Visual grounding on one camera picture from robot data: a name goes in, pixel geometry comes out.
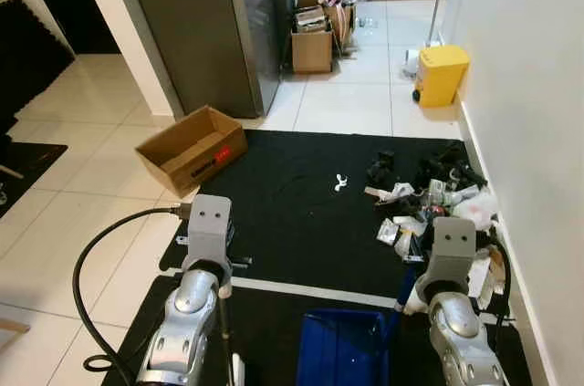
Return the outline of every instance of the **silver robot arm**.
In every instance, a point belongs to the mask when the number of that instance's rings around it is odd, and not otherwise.
[[[436,217],[433,226],[432,254],[415,290],[429,304],[430,341],[442,361],[446,385],[503,386],[503,369],[467,296],[475,225],[465,219]]]
[[[226,310],[232,275],[226,254],[232,230],[230,212],[231,201],[225,197],[195,196],[181,285],[166,300],[164,321],[151,339],[138,374],[138,384],[199,384],[207,339],[213,330],[217,309],[228,381],[230,385],[235,384]]]

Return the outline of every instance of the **stainless steel refrigerator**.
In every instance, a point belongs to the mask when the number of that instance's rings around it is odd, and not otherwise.
[[[273,0],[139,0],[185,113],[267,113],[279,83]]]

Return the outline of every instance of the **black mat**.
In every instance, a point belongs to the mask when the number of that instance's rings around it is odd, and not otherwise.
[[[123,358],[130,355],[145,334],[157,326],[160,307],[176,282],[159,276],[153,282],[125,340],[121,344]],[[312,308],[375,309],[390,314],[382,308],[372,308],[314,297],[301,297],[236,287],[230,299],[234,351],[244,359],[247,386],[287,386],[296,382],[297,353],[304,313]],[[428,339],[427,316],[418,315],[402,322],[393,343],[391,365],[392,385],[444,386],[440,361]],[[493,328],[487,326],[489,333]],[[500,338],[500,361],[513,386],[531,384],[527,363],[521,349],[519,335],[513,327],[504,327]],[[137,372],[145,348],[132,361]],[[223,347],[217,332],[210,338],[203,365],[201,384],[225,385]],[[108,373],[106,386],[123,385],[116,371]]]
[[[413,182],[421,158],[451,140],[248,130],[249,152],[201,187],[233,201],[229,254],[251,256],[236,276],[397,297],[405,266],[375,239],[389,207],[363,192],[378,151],[394,151],[393,183]],[[336,175],[349,176],[339,193]],[[186,234],[185,225],[179,234]],[[180,267],[186,246],[171,242],[160,267]]]
[[[6,193],[8,198],[4,205],[0,205],[0,217],[20,199],[20,196],[47,171],[66,149],[67,146],[60,144],[29,142],[12,142],[5,148],[5,153],[0,157],[0,163],[25,177],[17,179],[0,172],[0,183],[4,183],[2,191]]]

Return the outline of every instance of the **blue plastic container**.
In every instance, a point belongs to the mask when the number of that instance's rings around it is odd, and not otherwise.
[[[297,386],[387,386],[385,317],[376,311],[317,309],[302,322]]]

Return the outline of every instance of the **white stripe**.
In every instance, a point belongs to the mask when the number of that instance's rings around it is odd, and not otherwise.
[[[366,295],[364,293],[345,292],[344,290],[333,290],[330,288],[300,286],[298,284],[276,283],[263,279],[242,278],[232,276],[231,283],[234,287],[253,288],[256,290],[266,290],[268,292],[289,293],[304,297],[321,297],[323,299],[335,299],[337,301],[354,302],[367,306],[393,308],[395,298],[378,297],[376,295]]]

